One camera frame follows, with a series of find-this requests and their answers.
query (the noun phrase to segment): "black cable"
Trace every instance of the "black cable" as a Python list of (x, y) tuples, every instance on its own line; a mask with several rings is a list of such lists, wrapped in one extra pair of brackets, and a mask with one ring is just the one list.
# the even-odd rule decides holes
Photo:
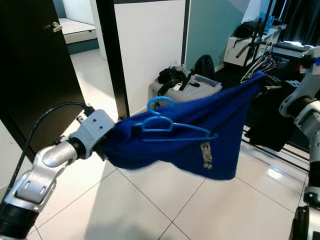
[(60, 105), (58, 105), (58, 106), (55, 106), (55, 107), (51, 108), (50, 110), (48, 110), (47, 112), (45, 112), (45, 113), (38, 119), (38, 121), (35, 123), (35, 125), (33, 126), (32, 130), (31, 130), (31, 132), (30, 132), (30, 134), (29, 134), (29, 136), (28, 136), (28, 139), (27, 139), (27, 141), (26, 141), (26, 143), (25, 143), (24, 149), (23, 149), (23, 151), (22, 151), (22, 153), (21, 153), (21, 156), (20, 156), (20, 159), (19, 159), (19, 161), (18, 161), (18, 163), (17, 163), (17, 165), (16, 165), (16, 167), (15, 167), (13, 176), (12, 176), (12, 178), (11, 178), (11, 180), (10, 180), (10, 183), (9, 183), (9, 185), (8, 185), (8, 188), (7, 188), (6, 192), (5, 192), (5, 195), (4, 195), (3, 199), (2, 199), (2, 201), (5, 199), (5, 197), (7, 196), (7, 194), (9, 193), (9, 191), (12, 189), (13, 185), (15, 184), (15, 181), (16, 181), (16, 179), (17, 179), (19, 170), (20, 170), (20, 168), (21, 168), (21, 166), (22, 166), (22, 163), (23, 163), (23, 161), (24, 161), (24, 159), (25, 159), (26, 153), (27, 153), (28, 148), (29, 148), (29, 146), (30, 146), (30, 142), (31, 142), (31, 140), (32, 140), (32, 138), (33, 138), (33, 136), (34, 136), (34, 134), (35, 134), (35, 132), (36, 132), (39, 124), (40, 124), (49, 114), (51, 114), (53, 111), (55, 111), (55, 110), (57, 110), (57, 109), (59, 109), (59, 108), (61, 108), (61, 107), (64, 107), (64, 106), (68, 106), (68, 105), (77, 105), (77, 106), (82, 107), (83, 109), (86, 109), (86, 108), (87, 108), (86, 105), (84, 105), (84, 104), (82, 104), (82, 103), (80, 103), (80, 102), (66, 102), (66, 103), (62, 103), (62, 104), (60, 104)]

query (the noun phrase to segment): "white tiled floor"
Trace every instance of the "white tiled floor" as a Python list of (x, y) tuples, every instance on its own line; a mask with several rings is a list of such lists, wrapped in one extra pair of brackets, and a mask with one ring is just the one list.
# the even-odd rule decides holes
[[(92, 64), (87, 72), (86, 54), (80, 54), (82, 60), (76, 56), (72, 60), (81, 65), (75, 69), (82, 90), (87, 91), (86, 101), (94, 107), (100, 104), (116, 117), (111, 112), (115, 108), (99, 102), (108, 95), (109, 83), (94, 98), (91, 94), (98, 80), (90, 86), (86, 78), (105, 70), (101, 65), (95, 71)], [(88, 52), (92, 58), (95, 54)], [(205, 179), (164, 162), (128, 171), (97, 156), (80, 160), (58, 178), (58, 187), (28, 239), (288, 239), (306, 173), (298, 174), (302, 181), (286, 175), (253, 157), (254, 151), (248, 145), (241, 149), (236, 178), (230, 181)]]

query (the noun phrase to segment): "blue towel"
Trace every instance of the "blue towel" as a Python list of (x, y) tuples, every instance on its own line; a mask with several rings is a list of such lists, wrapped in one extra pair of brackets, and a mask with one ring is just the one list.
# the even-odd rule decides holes
[[(118, 122), (106, 134), (99, 148), (112, 164), (124, 169), (139, 169), (155, 161), (173, 163), (178, 168), (210, 179), (235, 177), (242, 131), (250, 99), (257, 92), (263, 75), (256, 73), (247, 82), (205, 98), (163, 106), (156, 111), (175, 123), (189, 124), (218, 134), (210, 141), (145, 142), (142, 138), (195, 138), (201, 133), (174, 127), (172, 132), (143, 133), (135, 126), (153, 115), (149, 112)], [(164, 128), (163, 122), (152, 128)]]

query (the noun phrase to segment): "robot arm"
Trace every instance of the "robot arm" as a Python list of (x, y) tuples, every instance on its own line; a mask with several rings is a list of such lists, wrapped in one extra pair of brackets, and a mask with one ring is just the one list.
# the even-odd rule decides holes
[(114, 127), (112, 119), (96, 110), (69, 140), (40, 150), (32, 169), (14, 184), (0, 205), (0, 239), (25, 239), (55, 190), (57, 177), (77, 159), (91, 156), (94, 146)]
[(306, 75), (299, 87), (280, 105), (284, 117), (294, 118), (294, 124), (308, 137), (310, 151), (309, 183), (298, 207), (291, 228), (291, 240), (320, 240), (320, 47), (302, 54)]

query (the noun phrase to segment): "cable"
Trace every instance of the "cable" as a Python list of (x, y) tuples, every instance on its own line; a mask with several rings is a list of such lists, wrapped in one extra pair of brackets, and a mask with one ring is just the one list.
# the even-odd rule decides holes
[(90, 108), (90, 107), (87, 107), (86, 105), (84, 105), (84, 104), (82, 104), (82, 103), (80, 103), (80, 102), (66, 102), (66, 103), (62, 103), (62, 104), (60, 104), (60, 105), (58, 105), (58, 106), (55, 106), (55, 107), (51, 108), (50, 110), (48, 110), (47, 112), (45, 112), (45, 113), (38, 119), (38, 121), (37, 121), (37, 122), (35, 123), (35, 125), (33, 126), (32, 130), (31, 130), (31, 132), (30, 132), (30, 134), (29, 134), (29, 136), (28, 136), (28, 138), (27, 138), (27, 141), (26, 141), (26, 143), (25, 143), (24, 149), (23, 149), (23, 151), (22, 151), (22, 153), (21, 153), (21, 156), (20, 156), (20, 159), (19, 159), (19, 161), (18, 161), (18, 163), (17, 163), (17, 165), (16, 165), (16, 167), (15, 167), (13, 176), (12, 176), (12, 178), (11, 178), (11, 180), (10, 180), (10, 183), (9, 183), (9, 185), (8, 185), (8, 188), (7, 188), (7, 190), (6, 190), (5, 194), (4, 194), (4, 197), (3, 197), (2, 201), (5, 199), (5, 197), (7, 196), (7, 194), (9, 193), (9, 191), (12, 189), (13, 185), (15, 184), (15, 181), (16, 181), (16, 179), (17, 179), (19, 170), (20, 170), (20, 168), (21, 168), (21, 166), (22, 166), (22, 163), (23, 163), (23, 161), (24, 161), (24, 159), (25, 159), (25, 157), (26, 157), (27, 151), (28, 151), (28, 149), (29, 149), (30, 142), (31, 142), (31, 140), (32, 140), (32, 138), (33, 138), (33, 136), (34, 136), (34, 134), (35, 134), (35, 132), (36, 132), (39, 124), (40, 124), (49, 114), (51, 114), (53, 111), (55, 111), (55, 110), (57, 110), (57, 109), (59, 109), (59, 108), (61, 108), (61, 107), (64, 107), (64, 106), (68, 106), (68, 105), (77, 105), (77, 106), (82, 107), (82, 108), (85, 109), (85, 110), (88, 109), (88, 108)]
[(185, 97), (189, 97), (190, 95), (192, 95), (192, 94), (194, 94), (194, 93), (196, 93), (196, 92), (198, 92), (198, 91), (200, 91), (200, 90), (202, 90), (202, 89), (204, 89), (205, 87), (208, 87), (208, 86), (209, 86), (209, 84), (205, 85), (204, 87), (202, 87), (202, 88), (200, 88), (200, 89), (198, 89), (198, 90), (195, 90), (194, 92), (191, 92), (189, 95), (186, 95), (187, 92), (188, 92), (188, 90), (191, 88), (191, 86), (189, 86), (188, 89), (185, 90), (184, 96), (185, 96)]

